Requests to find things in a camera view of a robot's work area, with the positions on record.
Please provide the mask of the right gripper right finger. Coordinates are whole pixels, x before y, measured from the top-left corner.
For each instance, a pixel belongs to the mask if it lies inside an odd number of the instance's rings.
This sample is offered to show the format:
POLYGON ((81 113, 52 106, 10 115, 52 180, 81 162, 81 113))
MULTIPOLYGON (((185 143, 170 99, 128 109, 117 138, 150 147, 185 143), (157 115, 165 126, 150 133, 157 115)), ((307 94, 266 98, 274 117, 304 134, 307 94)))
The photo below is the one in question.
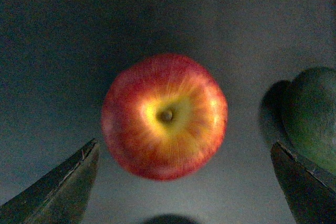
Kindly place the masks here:
POLYGON ((276 142, 274 172, 296 223, 335 223, 335 176, 276 142))

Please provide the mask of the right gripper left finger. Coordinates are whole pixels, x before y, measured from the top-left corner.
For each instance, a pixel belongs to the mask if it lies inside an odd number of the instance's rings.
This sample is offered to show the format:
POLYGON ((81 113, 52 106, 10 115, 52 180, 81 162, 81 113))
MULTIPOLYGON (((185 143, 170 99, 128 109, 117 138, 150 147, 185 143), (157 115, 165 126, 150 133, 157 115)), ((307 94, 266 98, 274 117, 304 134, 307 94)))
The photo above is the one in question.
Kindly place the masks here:
POLYGON ((93 139, 1 205, 1 223, 81 223, 99 167, 93 139))

